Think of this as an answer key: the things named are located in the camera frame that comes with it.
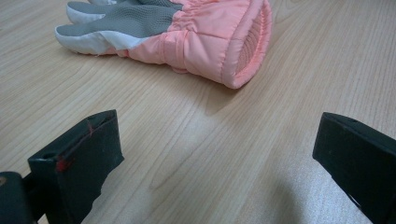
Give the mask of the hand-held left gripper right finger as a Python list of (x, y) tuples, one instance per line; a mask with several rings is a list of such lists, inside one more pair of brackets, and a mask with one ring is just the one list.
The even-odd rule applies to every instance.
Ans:
[(355, 120), (323, 113), (313, 159), (374, 224), (396, 224), (396, 140)]

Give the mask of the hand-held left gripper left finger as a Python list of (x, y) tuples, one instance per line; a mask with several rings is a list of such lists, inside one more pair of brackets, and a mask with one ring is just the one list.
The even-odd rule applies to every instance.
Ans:
[(80, 224), (123, 161), (117, 112), (83, 119), (28, 159), (28, 197), (34, 218)]

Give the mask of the pink padded glove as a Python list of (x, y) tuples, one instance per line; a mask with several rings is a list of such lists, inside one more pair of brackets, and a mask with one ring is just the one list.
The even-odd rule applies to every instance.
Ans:
[(269, 45), (268, 0), (87, 0), (66, 6), (59, 43), (74, 52), (167, 64), (238, 89)]

